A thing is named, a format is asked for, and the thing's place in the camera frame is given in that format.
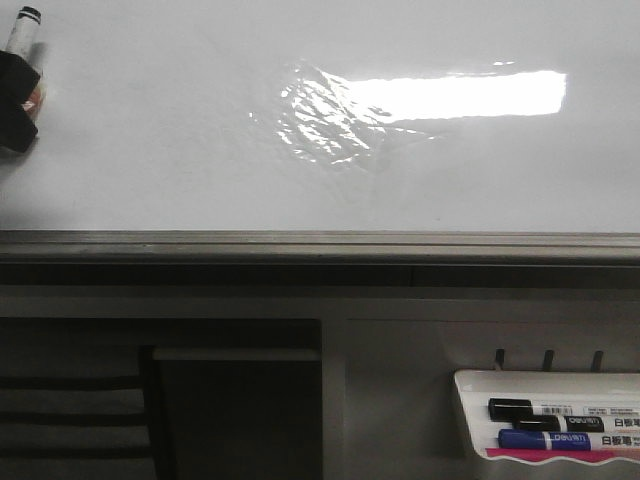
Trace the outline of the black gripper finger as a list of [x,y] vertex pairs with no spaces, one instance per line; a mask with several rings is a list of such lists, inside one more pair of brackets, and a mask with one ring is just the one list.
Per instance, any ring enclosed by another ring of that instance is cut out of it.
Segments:
[[40,75],[20,56],[1,52],[1,146],[29,149],[38,129],[23,104],[34,91]]

